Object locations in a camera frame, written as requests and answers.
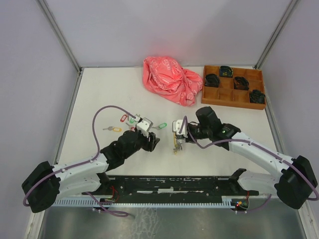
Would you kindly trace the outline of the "keyring with yellow blue tags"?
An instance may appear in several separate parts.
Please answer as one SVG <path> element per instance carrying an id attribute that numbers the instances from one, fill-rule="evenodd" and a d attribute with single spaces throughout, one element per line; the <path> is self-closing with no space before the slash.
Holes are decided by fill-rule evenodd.
<path id="1" fill-rule="evenodd" d="M 174 132 L 173 133 L 173 144 L 174 144 L 173 152 L 175 155 L 177 155 L 180 151 L 182 151 L 183 143 L 184 143 L 184 138 L 181 135 L 177 135 Z"/>

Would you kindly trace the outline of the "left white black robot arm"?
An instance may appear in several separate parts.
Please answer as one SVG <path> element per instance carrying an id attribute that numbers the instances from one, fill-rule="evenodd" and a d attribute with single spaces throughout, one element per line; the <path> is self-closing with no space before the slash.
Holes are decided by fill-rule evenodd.
<path id="1" fill-rule="evenodd" d="M 126 131 L 95 156 L 74 164 L 42 162 L 22 183 L 23 205 L 30 207 L 33 213 L 39 213 L 65 197 L 95 191 L 106 194 L 110 181 L 105 179 L 105 173 L 122 166 L 140 149 L 154 151 L 159 141 L 153 132 L 145 136 L 140 131 Z"/>

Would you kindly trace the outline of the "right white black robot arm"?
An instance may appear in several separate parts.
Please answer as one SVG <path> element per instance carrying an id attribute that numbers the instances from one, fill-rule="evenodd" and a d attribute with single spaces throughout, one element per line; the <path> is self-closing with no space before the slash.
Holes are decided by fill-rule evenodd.
<path id="1" fill-rule="evenodd" d="M 240 128 L 222 123 L 211 107 L 202 107 L 195 114 L 198 119 L 195 123 L 187 117 L 172 123 L 178 149 L 183 143 L 194 143 L 201 149 L 216 145 L 266 170 L 262 174 L 238 169 L 228 183 L 233 194 L 240 195 L 246 190 L 276 195 L 293 209 L 300 209 L 305 201 L 318 201 L 318 182 L 307 158 L 301 155 L 293 158 L 261 145 Z"/>

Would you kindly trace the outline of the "red tag key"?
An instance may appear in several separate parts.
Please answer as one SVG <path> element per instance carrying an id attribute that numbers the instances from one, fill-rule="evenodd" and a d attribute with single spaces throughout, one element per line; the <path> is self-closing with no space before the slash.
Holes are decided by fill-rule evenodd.
<path id="1" fill-rule="evenodd" d="M 129 115 L 128 114 L 123 114 L 120 118 L 120 122 L 126 122 L 129 120 Z"/>

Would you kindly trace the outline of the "yellow tag key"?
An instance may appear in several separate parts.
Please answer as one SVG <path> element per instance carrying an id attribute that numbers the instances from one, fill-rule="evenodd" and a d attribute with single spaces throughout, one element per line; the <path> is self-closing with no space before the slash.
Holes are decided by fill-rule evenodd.
<path id="1" fill-rule="evenodd" d="M 114 131 L 114 132 L 121 132 L 122 131 L 122 129 L 120 127 L 114 127 L 114 126 L 109 126 L 109 127 L 103 128 L 103 130 Z"/>

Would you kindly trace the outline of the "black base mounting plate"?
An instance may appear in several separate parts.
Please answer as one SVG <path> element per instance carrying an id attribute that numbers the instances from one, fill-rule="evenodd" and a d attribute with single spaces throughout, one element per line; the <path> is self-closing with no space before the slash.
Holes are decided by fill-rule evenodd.
<path id="1" fill-rule="evenodd" d="M 94 196 L 110 195 L 112 198 L 139 196 L 140 194 L 189 194 L 206 197 L 258 196 L 256 190 L 247 191 L 237 182 L 245 170 L 239 169 L 231 176 L 142 176 L 106 175 L 99 173 L 101 185 L 91 192 Z"/>

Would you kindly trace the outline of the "dark roll left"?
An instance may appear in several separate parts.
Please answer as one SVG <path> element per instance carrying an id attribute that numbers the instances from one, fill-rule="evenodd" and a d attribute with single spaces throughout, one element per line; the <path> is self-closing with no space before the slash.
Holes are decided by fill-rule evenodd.
<path id="1" fill-rule="evenodd" d="M 220 85 L 220 79 L 216 74 L 207 74 L 205 76 L 205 86 L 218 88 Z"/>

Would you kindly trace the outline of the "dark roll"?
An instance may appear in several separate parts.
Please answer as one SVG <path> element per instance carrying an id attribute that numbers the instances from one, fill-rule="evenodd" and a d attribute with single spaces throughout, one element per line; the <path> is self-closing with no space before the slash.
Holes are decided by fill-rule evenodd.
<path id="1" fill-rule="evenodd" d="M 218 88 L 220 85 L 220 79 L 216 74 L 207 74 L 205 76 L 205 86 Z"/>
<path id="2" fill-rule="evenodd" d="M 219 76 L 220 77 L 226 77 L 226 78 L 232 78 L 233 77 L 233 69 L 229 66 L 220 66 L 219 67 Z"/>
<path id="3" fill-rule="evenodd" d="M 236 76 L 233 79 L 233 82 L 234 82 L 234 89 L 243 90 L 243 91 L 249 90 L 249 81 L 245 77 Z"/>
<path id="4" fill-rule="evenodd" d="M 254 89 L 249 93 L 250 103 L 264 104 L 265 98 L 265 94 L 257 89 Z"/>

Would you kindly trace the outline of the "pink crumpled cloth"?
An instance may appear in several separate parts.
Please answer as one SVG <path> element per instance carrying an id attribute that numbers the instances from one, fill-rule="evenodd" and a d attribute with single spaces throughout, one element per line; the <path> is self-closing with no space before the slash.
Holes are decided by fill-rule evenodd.
<path id="1" fill-rule="evenodd" d="M 202 90 L 202 77 L 183 68 L 169 56 L 149 56 L 143 61 L 144 87 L 180 106 L 190 107 L 196 102 L 196 95 Z"/>

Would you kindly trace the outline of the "wooden compartment tray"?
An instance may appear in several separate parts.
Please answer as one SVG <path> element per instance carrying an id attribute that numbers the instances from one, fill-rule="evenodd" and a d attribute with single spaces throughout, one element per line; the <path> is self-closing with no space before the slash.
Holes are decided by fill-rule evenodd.
<path id="1" fill-rule="evenodd" d="M 203 68 L 203 88 L 201 102 L 203 104 L 237 107 L 245 109 L 263 110 L 266 107 L 266 99 L 264 104 L 250 103 L 249 93 L 257 89 L 265 94 L 263 81 L 263 73 L 257 69 L 236 68 L 233 69 L 233 77 L 226 78 L 219 76 L 219 66 L 205 65 Z M 207 74 L 216 74 L 220 79 L 218 88 L 206 87 L 205 76 Z M 233 79 L 236 76 L 245 77 L 249 81 L 249 90 L 234 89 Z"/>

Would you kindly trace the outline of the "dark roll centre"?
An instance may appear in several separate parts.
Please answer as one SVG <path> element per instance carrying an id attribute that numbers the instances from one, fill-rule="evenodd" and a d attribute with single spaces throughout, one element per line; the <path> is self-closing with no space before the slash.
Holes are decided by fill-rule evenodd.
<path id="1" fill-rule="evenodd" d="M 249 90 L 249 81 L 245 77 L 236 76 L 233 79 L 233 82 L 234 82 L 234 89 L 243 90 L 243 91 Z"/>

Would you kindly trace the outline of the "dark roll top middle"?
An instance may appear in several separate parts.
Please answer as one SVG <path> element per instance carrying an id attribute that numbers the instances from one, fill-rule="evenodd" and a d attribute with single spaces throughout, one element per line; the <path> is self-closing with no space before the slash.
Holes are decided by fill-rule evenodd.
<path id="1" fill-rule="evenodd" d="M 233 69 L 229 66 L 220 66 L 219 67 L 219 76 L 220 77 L 226 77 L 226 78 L 232 78 L 233 77 Z"/>

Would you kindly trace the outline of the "dark roll right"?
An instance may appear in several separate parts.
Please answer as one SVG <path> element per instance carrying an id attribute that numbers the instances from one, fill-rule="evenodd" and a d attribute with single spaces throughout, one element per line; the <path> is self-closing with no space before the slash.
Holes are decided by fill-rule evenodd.
<path id="1" fill-rule="evenodd" d="M 250 103 L 264 104 L 265 98 L 265 94 L 257 89 L 254 89 L 249 93 Z"/>

